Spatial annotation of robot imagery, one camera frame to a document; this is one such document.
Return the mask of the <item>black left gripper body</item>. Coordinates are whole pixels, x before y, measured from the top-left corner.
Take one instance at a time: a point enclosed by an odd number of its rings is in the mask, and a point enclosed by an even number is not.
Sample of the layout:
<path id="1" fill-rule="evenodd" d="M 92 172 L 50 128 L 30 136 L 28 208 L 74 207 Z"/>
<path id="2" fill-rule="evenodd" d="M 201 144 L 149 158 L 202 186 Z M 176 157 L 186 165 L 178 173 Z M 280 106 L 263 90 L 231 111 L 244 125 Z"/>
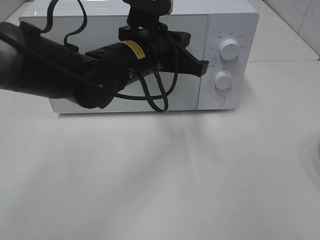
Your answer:
<path id="1" fill-rule="evenodd" d="M 178 47 L 160 30 L 155 41 L 146 36 L 134 37 L 86 52 L 84 79 L 95 85 L 129 85 L 160 71 L 167 57 Z"/>

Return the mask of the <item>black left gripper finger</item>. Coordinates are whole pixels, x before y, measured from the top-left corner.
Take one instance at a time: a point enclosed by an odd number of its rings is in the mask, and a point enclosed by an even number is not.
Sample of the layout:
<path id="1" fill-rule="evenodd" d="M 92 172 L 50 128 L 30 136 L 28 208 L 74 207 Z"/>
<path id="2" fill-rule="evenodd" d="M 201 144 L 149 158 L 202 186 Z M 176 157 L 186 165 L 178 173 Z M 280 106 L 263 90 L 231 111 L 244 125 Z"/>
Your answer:
<path id="1" fill-rule="evenodd" d="M 198 60 L 185 48 L 177 47 L 176 52 L 167 57 L 160 69 L 161 72 L 187 74 L 196 77 L 202 77 L 207 72 L 209 61 Z"/>
<path id="2" fill-rule="evenodd" d="M 159 29 L 164 33 L 164 35 L 169 39 L 173 40 L 175 44 L 185 49 L 191 41 L 191 34 L 184 31 L 170 31 L 168 26 L 164 23 L 159 24 Z"/>

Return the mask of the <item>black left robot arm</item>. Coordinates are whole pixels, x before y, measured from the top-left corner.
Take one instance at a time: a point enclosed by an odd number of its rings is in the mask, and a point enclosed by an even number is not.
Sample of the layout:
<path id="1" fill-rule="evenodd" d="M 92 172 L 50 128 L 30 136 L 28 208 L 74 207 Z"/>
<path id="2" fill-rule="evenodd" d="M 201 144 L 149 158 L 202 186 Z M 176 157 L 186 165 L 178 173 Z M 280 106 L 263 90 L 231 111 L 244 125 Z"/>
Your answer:
<path id="1" fill-rule="evenodd" d="M 191 34 L 169 31 L 163 23 L 155 35 L 143 28 L 119 29 L 119 42 L 85 54 L 41 35 L 22 22 L 0 24 L 0 87 L 3 90 L 67 99 L 86 108 L 104 109 L 114 98 L 146 101 L 157 112 L 155 100 L 168 108 L 172 88 L 165 90 L 160 72 L 203 76 L 208 61 L 187 51 Z"/>

